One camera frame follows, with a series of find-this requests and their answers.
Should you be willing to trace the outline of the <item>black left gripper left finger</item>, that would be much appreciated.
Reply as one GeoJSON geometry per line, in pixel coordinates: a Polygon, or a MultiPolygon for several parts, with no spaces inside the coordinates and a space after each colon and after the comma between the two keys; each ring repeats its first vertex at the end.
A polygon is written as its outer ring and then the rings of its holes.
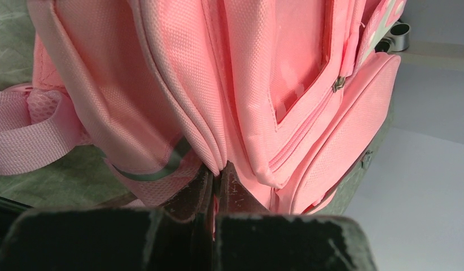
{"type": "Polygon", "coordinates": [[[158,207],[33,209],[10,227],[0,270],[210,270],[213,174],[158,207]]]}

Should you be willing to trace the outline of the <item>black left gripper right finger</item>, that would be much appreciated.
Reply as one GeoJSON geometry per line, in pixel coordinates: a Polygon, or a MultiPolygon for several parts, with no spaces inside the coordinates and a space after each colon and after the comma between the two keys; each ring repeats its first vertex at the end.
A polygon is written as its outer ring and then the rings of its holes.
{"type": "Polygon", "coordinates": [[[280,215],[221,172],[214,270],[376,270],[366,234],[343,216],[280,215]]]}

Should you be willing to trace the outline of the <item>pink school backpack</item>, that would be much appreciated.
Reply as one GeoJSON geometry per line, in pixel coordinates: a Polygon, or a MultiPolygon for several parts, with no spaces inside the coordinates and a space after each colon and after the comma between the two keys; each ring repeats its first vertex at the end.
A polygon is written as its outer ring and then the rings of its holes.
{"type": "Polygon", "coordinates": [[[0,175],[97,147],[146,206],[201,166],[216,204],[315,213],[383,125],[405,1],[28,1],[30,84],[0,91],[0,175]]]}

